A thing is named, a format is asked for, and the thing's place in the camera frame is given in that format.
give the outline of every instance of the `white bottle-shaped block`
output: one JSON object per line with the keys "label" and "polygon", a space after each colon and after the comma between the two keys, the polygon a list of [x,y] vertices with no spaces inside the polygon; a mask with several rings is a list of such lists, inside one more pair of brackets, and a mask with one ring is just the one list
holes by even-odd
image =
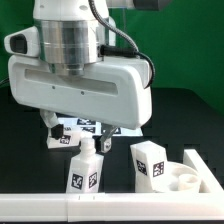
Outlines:
{"label": "white bottle-shaped block", "polygon": [[71,159],[66,192],[97,193],[103,156],[96,154],[92,138],[83,138],[80,149],[80,154]]}
{"label": "white bottle-shaped block", "polygon": [[135,166],[136,193],[152,193],[166,180],[167,156],[165,148],[150,142],[131,145]]}

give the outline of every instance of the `metal cylinder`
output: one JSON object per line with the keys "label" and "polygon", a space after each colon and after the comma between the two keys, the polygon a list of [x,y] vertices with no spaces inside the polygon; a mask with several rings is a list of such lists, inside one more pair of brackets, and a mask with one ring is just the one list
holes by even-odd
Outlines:
{"label": "metal cylinder", "polygon": [[98,47],[105,44],[105,29],[96,20],[35,20],[41,45],[40,58],[53,73],[77,75],[84,64],[102,60]]}

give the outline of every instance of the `black cable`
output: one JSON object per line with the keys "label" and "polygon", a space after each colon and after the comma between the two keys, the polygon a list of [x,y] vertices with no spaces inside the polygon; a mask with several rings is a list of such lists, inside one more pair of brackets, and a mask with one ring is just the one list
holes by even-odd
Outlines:
{"label": "black cable", "polygon": [[155,79],[155,75],[156,75],[155,66],[154,66],[151,58],[148,57],[147,55],[145,55],[145,54],[143,54],[141,52],[135,52],[135,54],[138,55],[138,56],[140,56],[141,58],[145,59],[149,63],[149,66],[150,66],[150,68],[152,70],[152,76],[151,76],[151,79],[150,79],[148,85],[146,86],[146,88],[147,88],[147,87],[149,87],[153,83],[153,81]]}
{"label": "black cable", "polygon": [[120,56],[120,57],[127,57],[127,58],[135,58],[136,56],[139,56],[140,58],[145,59],[148,62],[152,71],[151,79],[145,88],[149,87],[153,83],[155,79],[155,74],[156,74],[155,66],[152,60],[147,55],[139,51],[136,51],[133,48],[118,48],[118,47],[109,46],[109,45],[102,45],[100,47],[100,54],[106,55],[106,56]]}
{"label": "black cable", "polygon": [[111,26],[111,24],[109,24],[105,19],[103,19],[100,14],[98,13],[96,6],[95,6],[95,0],[89,0],[89,6],[91,9],[92,14],[94,15],[94,17],[97,19],[97,21],[102,24],[104,27],[106,27],[107,29],[109,29],[110,31],[116,33],[117,35],[121,36],[122,38],[124,38],[136,51],[138,51],[138,46],[136,45],[136,43],[132,40],[131,37],[129,37],[126,33],[124,33],[123,31],[117,29],[116,27]]}
{"label": "black cable", "polygon": [[2,81],[0,81],[0,87],[9,83],[9,78],[3,79]]}

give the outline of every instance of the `circular hole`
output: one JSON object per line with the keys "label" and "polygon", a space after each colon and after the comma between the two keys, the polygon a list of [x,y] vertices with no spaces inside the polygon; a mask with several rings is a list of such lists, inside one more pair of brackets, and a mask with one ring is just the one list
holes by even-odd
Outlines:
{"label": "circular hole", "polygon": [[81,5],[81,6],[79,6],[79,8],[83,11],[88,10],[88,7],[86,5]]}
{"label": "circular hole", "polygon": [[191,174],[183,174],[179,177],[180,181],[188,183],[188,184],[194,184],[198,182],[198,177]]}

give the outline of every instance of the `green wall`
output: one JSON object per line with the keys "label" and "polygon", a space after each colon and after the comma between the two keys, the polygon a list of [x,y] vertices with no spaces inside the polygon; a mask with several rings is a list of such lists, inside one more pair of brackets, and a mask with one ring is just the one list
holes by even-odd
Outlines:
{"label": "green wall", "polygon": [[[31,26],[32,8],[33,0],[0,1],[0,80],[7,76],[4,36]],[[223,12],[223,0],[173,0],[162,12],[112,10],[111,15],[153,59],[153,87],[191,89],[224,114]]]}

